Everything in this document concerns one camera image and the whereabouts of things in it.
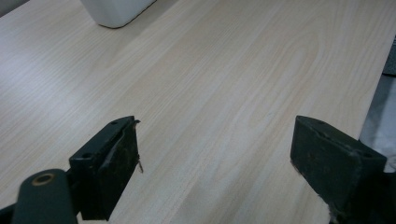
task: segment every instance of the wooden table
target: wooden table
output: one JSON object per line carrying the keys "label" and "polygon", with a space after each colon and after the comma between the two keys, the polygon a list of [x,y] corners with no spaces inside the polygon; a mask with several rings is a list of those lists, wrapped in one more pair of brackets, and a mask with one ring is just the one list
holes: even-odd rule
{"label": "wooden table", "polygon": [[359,136],[395,11],[394,0],[158,0],[113,30],[78,0],[31,0],[0,18],[0,206],[135,115],[145,173],[110,223],[328,223],[290,164],[294,118]]}

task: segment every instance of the light wood tabletop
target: light wood tabletop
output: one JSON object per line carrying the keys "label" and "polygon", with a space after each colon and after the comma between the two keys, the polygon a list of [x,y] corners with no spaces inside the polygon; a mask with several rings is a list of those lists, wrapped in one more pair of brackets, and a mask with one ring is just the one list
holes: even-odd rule
{"label": "light wood tabletop", "polygon": [[31,0],[0,18],[0,206],[134,115],[145,172],[110,223],[328,223],[290,164],[294,119],[359,136],[395,11],[394,0],[158,0],[108,29],[78,0]]}

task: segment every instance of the metal part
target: metal part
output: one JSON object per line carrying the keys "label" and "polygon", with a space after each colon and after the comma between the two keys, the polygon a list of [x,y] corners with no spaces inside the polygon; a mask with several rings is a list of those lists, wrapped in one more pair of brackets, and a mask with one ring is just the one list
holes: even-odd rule
{"label": "metal part", "polygon": [[0,223],[77,223],[110,218],[139,163],[133,116],[107,124],[70,159],[65,172],[47,170],[27,178],[18,201],[0,210]]}
{"label": "metal part", "polygon": [[317,119],[298,116],[291,163],[329,205],[331,223],[396,223],[386,157]]}

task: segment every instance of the floor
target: floor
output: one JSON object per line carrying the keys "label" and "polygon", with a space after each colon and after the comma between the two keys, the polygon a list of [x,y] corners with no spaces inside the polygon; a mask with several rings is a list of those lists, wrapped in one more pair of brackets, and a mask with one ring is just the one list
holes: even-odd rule
{"label": "floor", "polygon": [[[395,73],[389,65],[396,63],[394,44],[384,73]],[[368,147],[388,157],[385,172],[396,171],[396,77],[382,76],[361,131],[360,140]]]}

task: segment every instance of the white container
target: white container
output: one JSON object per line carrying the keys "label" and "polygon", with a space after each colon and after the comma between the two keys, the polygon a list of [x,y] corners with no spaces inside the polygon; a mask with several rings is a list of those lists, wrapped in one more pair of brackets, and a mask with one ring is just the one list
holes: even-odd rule
{"label": "white container", "polygon": [[155,0],[81,0],[96,23],[118,28],[133,20]]}

